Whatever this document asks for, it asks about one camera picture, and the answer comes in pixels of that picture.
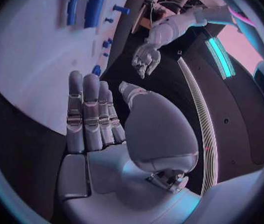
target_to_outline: robotic hand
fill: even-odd
[[[227,6],[203,9],[194,7],[183,14],[165,17],[152,24],[145,44],[140,46],[132,59],[134,66],[144,79],[150,75],[160,63],[161,54],[158,49],[185,34],[191,26],[205,26],[207,23],[234,25]]]
[[[102,150],[125,140],[125,131],[118,119],[107,82],[100,81],[94,74],[83,78],[78,71],[71,72],[67,117],[69,153]]]

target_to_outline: black surface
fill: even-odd
[[[147,37],[147,31],[143,30],[135,35],[130,35],[122,55],[115,61],[107,73],[104,74],[102,80],[109,83],[110,89],[113,92],[115,108],[122,124],[125,123],[129,115],[129,108],[118,90],[119,84],[122,81],[138,85],[147,90],[151,90],[165,96],[183,112],[194,129],[199,145],[198,164],[188,175],[189,182],[187,188],[197,194],[200,194],[203,179],[202,136],[196,108],[193,103],[190,90],[188,89],[184,76],[178,67],[177,60],[172,56],[167,56],[167,54],[169,54],[169,47],[162,48],[161,63],[158,65],[153,74],[144,80],[139,77],[136,70],[132,67],[131,61],[136,48],[143,44],[145,37]],[[179,39],[176,42],[183,43],[182,41],[183,40]],[[170,53],[176,54],[178,49],[180,49],[180,46],[172,46],[172,49],[169,51]]]
[[[0,94],[0,168],[18,195],[49,220],[66,139],[33,121]]]

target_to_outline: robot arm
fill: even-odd
[[[232,17],[227,6],[202,9],[195,7],[183,14],[173,15],[152,24],[146,43],[140,46],[132,60],[142,79],[145,73],[150,75],[160,63],[158,49],[185,34],[191,26],[205,26],[207,23],[232,24]]]

